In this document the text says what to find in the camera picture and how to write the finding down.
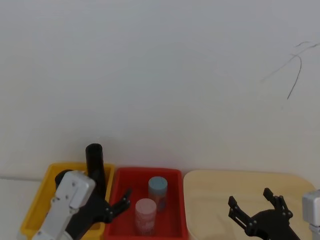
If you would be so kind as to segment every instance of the wooden tray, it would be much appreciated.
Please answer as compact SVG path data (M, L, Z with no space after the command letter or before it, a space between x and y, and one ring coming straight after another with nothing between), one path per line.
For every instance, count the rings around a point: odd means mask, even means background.
M263 196L265 188L283 195L293 213L290 226L301 240L312 239L308 223L302 217L302 196L314 186L291 174L246 171L195 170L184 177L186 223L190 240L258 240L249 237L228 217L229 196L249 216L272 209Z

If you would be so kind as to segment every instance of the white wall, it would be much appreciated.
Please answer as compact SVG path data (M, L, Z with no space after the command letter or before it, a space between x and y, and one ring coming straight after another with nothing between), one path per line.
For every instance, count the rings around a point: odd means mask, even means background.
M318 0L3 0L0 176L101 143L117 165L320 185Z

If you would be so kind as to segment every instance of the red plastic tray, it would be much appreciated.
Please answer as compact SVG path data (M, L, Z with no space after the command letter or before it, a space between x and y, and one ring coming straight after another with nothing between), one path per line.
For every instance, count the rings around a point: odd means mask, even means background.
M155 218L155 235L140 236L135 228L135 206L148 197L149 179L164 177L168 182L167 205ZM116 172L110 203L118 201L128 188L132 189L131 207L105 227L106 240L187 240L182 174L166 168L123 167Z

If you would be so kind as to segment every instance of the blue jar lid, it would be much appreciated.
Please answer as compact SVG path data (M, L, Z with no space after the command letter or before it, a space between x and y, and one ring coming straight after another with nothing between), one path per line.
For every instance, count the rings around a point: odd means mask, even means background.
M149 193L154 195L164 195L168 189L168 182L162 176L154 176L149 180Z

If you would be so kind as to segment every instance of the white table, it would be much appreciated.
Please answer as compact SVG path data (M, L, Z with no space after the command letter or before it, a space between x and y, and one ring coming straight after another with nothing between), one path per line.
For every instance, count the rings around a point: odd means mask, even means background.
M0 178L0 240L16 240L40 181Z

